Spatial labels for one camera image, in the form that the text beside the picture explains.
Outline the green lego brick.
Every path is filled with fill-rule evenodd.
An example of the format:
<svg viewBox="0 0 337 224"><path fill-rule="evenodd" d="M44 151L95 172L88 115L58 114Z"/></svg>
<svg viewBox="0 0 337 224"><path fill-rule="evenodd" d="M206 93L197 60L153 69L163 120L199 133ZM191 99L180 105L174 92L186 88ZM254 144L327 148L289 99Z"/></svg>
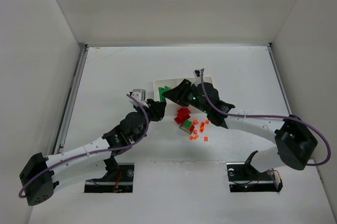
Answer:
<svg viewBox="0 0 337 224"><path fill-rule="evenodd" d="M164 86L164 87L160 86L158 88L158 94L159 94L160 102L165 102L166 101L163 93L166 92L166 91L169 91L169 90L171 90L171 88L169 86Z"/></svg>

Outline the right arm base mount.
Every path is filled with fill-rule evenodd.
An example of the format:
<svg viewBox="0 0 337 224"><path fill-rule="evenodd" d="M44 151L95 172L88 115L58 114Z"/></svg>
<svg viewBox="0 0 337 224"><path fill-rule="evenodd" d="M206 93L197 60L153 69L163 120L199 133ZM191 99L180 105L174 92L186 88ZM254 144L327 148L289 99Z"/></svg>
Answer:
<svg viewBox="0 0 337 224"><path fill-rule="evenodd" d="M276 192L283 189L283 181L277 170L259 172L251 165L257 151L252 152L244 162L227 162L227 176L231 193Z"/></svg>

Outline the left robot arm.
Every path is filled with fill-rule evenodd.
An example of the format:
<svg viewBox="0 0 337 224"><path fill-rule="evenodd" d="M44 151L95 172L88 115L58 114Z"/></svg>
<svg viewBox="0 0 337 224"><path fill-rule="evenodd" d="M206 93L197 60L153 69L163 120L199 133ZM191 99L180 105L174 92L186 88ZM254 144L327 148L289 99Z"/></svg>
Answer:
<svg viewBox="0 0 337 224"><path fill-rule="evenodd" d="M29 206L40 204L59 189L79 180L91 180L90 165L105 176L114 173L115 157L138 144L146 137L150 123L161 121L165 115L166 102L147 99L142 104L135 98L131 100L135 111L102 137L67 152L32 155L19 174L19 198L26 199Z"/></svg>

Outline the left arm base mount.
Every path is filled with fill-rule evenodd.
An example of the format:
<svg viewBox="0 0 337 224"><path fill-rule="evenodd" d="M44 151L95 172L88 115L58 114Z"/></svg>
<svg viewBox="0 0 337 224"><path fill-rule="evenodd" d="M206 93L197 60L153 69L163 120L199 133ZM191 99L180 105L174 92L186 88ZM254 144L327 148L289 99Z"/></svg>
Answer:
<svg viewBox="0 0 337 224"><path fill-rule="evenodd" d="M84 193L132 193L135 163L118 163L114 157L104 161L106 173L85 182Z"/></svg>

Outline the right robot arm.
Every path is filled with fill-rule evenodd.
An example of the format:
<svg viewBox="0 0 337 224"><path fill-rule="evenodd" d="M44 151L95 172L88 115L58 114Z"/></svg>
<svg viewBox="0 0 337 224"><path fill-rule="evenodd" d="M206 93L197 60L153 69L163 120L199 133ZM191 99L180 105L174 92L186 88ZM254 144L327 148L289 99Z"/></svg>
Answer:
<svg viewBox="0 0 337 224"><path fill-rule="evenodd" d="M264 151L253 151L246 163L258 172L281 166L303 170L318 141L307 127L295 116L285 119L251 118L247 112L219 98L211 83L195 85L183 80L177 87L163 93L170 101L182 106L189 105L206 113L214 125L226 129L244 131L274 143Z"/></svg>

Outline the green red lego block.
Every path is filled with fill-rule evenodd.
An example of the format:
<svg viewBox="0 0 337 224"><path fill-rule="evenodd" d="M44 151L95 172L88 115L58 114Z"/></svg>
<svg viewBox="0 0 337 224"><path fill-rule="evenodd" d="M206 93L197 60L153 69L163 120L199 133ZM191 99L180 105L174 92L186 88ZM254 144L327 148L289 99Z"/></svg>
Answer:
<svg viewBox="0 0 337 224"><path fill-rule="evenodd" d="M185 120L183 123L181 123L180 125L180 129L183 130L184 132L188 133L188 134L192 134L194 131L194 124L192 121L190 120Z"/></svg>

